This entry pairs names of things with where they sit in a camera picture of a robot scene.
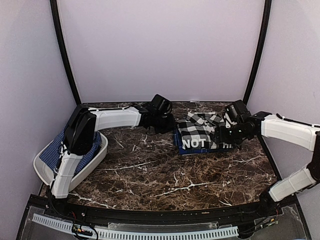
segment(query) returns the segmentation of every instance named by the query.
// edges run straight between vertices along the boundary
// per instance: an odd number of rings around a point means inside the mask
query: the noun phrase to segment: blue fabric
[[[217,149],[189,148],[189,149],[183,149],[181,134],[177,128],[173,131],[173,144],[178,146],[179,154],[181,154],[181,155],[220,153],[220,152],[228,152],[230,150],[230,148],[217,148]]]
[[[54,138],[53,142],[41,153],[40,159],[53,171],[60,156],[60,146],[64,139],[65,128]],[[94,158],[95,152],[101,144],[101,136],[98,131],[94,133],[91,150],[83,156],[75,169],[74,175],[78,174]]]

